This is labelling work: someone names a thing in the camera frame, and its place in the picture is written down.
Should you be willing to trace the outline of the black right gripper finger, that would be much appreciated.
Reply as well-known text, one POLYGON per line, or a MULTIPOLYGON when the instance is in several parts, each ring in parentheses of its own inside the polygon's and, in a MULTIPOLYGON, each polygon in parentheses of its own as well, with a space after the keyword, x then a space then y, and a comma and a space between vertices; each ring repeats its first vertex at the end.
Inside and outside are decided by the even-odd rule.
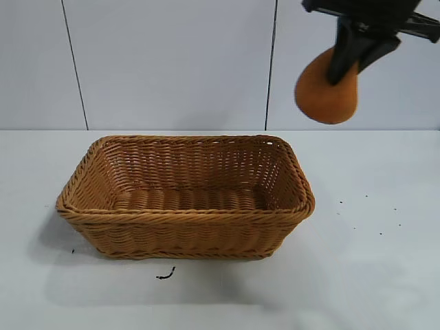
POLYGON ((360 36, 354 21, 344 16, 338 18, 333 55, 327 70, 327 80, 332 85, 338 84, 359 59, 360 36))
POLYGON ((401 44, 401 40, 391 34, 361 34, 362 50, 358 58, 358 73, 378 61, 383 56, 394 52, 401 44))

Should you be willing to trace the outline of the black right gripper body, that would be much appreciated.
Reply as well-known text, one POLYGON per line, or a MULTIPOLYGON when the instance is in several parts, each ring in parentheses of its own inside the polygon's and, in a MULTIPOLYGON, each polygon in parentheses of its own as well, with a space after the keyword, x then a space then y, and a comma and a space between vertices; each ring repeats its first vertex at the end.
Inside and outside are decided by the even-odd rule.
POLYGON ((418 1, 322 0, 303 1, 307 12, 321 12, 336 17, 349 17, 366 25, 381 26, 399 32, 420 35, 439 33, 439 21, 415 10, 418 1))

